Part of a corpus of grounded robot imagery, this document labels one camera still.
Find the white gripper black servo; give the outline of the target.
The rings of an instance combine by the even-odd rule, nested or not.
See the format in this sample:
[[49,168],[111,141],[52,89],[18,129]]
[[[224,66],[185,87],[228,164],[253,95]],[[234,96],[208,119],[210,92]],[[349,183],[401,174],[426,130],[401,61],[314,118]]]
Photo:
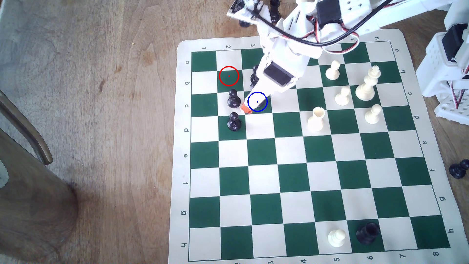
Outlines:
[[264,55],[256,70],[258,82],[241,105],[246,115],[263,111],[270,101],[281,101],[283,92],[296,85],[309,62],[309,57],[293,52],[284,38],[260,38],[260,46]]

